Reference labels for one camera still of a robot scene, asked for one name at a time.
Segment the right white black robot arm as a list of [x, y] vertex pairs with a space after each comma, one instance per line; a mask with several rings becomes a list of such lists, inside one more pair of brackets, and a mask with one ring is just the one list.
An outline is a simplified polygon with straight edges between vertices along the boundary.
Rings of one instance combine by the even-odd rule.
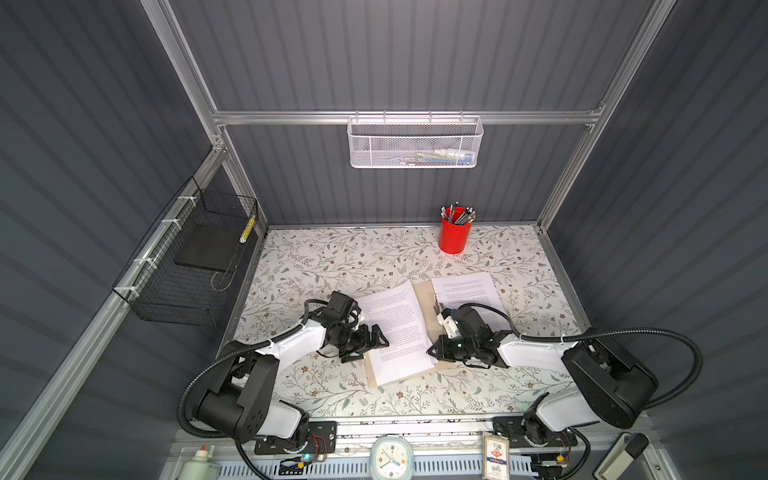
[[627, 429], [658, 388], [658, 380], [614, 339], [443, 334], [427, 349], [439, 361], [473, 368], [532, 367], [563, 373], [572, 385], [540, 395], [525, 411], [519, 434], [545, 446], [570, 427], [604, 422]]

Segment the printed paper sheet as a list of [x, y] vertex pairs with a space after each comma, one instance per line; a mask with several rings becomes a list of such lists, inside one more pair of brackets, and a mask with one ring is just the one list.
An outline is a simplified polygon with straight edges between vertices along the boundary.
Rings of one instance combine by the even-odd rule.
[[[432, 289], [443, 309], [457, 309], [465, 303], [479, 303], [506, 314], [501, 298], [489, 273], [474, 273], [431, 279]], [[484, 308], [473, 307], [492, 331], [510, 329], [510, 322], [500, 314]]]
[[427, 353], [429, 339], [421, 304], [411, 281], [358, 300], [365, 323], [378, 326], [388, 347], [365, 354], [376, 387], [432, 370], [437, 360]]

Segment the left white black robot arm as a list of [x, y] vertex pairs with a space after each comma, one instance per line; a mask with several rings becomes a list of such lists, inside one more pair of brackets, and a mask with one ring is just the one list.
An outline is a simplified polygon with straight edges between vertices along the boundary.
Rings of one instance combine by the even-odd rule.
[[389, 341], [376, 324], [314, 319], [257, 344], [233, 341], [183, 391], [177, 407], [180, 427], [199, 438], [230, 438], [239, 444], [268, 437], [294, 449], [304, 445], [310, 436], [309, 414], [275, 400], [273, 392], [279, 373], [329, 344], [348, 362], [387, 348]]

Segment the brown kraft paper folder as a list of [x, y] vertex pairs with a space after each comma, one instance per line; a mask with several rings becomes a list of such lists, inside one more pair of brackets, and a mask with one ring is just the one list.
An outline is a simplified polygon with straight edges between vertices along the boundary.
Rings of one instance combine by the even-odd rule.
[[[444, 333], [444, 329], [437, 321], [437, 312], [435, 310], [435, 294], [432, 289], [432, 284], [429, 281], [416, 283], [416, 284], [412, 283], [412, 284], [413, 284], [414, 290], [416, 291], [418, 300], [421, 304], [429, 339], [433, 344], [438, 339], [438, 337]], [[367, 362], [364, 356], [364, 365], [365, 365], [365, 370], [367, 374], [368, 385], [372, 388], [376, 388], [375, 384], [370, 380], [369, 370], [366, 367], [366, 364]], [[437, 360], [437, 364], [432, 370], [422, 374], [414, 375], [407, 379], [449, 370], [452, 367], [453, 365], [451, 363]]]

